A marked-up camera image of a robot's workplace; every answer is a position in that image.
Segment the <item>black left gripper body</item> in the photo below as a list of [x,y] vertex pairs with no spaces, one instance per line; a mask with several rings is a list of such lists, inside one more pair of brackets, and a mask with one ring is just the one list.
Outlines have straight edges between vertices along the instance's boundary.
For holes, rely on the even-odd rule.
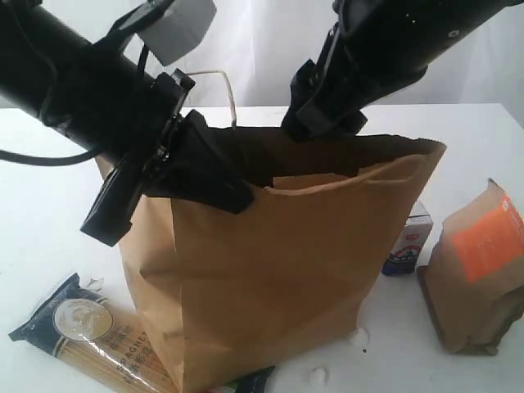
[[181,70],[156,78],[85,69],[59,76],[42,122],[113,167],[82,233],[114,246],[131,229],[141,196],[177,195],[167,172],[185,136],[179,112],[194,85]]

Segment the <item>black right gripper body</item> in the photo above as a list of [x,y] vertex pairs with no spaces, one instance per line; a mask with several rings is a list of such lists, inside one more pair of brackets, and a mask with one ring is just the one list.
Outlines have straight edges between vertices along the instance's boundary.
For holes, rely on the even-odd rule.
[[367,105],[418,82],[427,65],[410,63],[412,1],[335,1],[338,16],[317,61],[291,80],[282,128],[296,141],[357,134]]

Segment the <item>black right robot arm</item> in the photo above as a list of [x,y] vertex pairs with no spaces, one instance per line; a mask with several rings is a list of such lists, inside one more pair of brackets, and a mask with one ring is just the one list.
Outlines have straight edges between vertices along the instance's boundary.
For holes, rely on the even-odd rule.
[[282,127],[296,141],[356,135],[366,106],[417,83],[441,54],[515,1],[335,1],[317,61],[290,84]]

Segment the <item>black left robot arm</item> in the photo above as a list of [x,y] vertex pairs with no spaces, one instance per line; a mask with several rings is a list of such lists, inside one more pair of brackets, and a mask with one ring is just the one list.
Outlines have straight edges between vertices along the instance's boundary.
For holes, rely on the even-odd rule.
[[204,117],[197,111],[181,115],[194,80],[181,70],[151,77],[145,71],[150,42],[138,62],[124,55],[133,36],[173,11],[172,1],[144,2],[91,43],[40,1],[1,4],[2,95],[83,148],[76,156],[2,151],[1,158],[42,167],[107,160],[111,172],[81,229],[108,246],[131,229],[143,196],[195,201],[233,214],[254,200]]

